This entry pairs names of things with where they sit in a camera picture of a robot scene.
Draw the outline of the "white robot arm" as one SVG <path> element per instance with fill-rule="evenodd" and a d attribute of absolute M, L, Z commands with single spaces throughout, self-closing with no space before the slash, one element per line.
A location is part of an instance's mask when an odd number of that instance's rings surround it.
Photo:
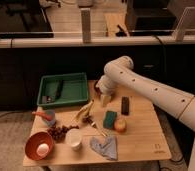
<path fill-rule="evenodd" d="M 102 94 L 112 95 L 118 84 L 138 92 L 195 132 L 195 95 L 136 74 L 129 56 L 108 62 L 97 87 Z M 188 171 L 195 171 L 195 138 Z"/>

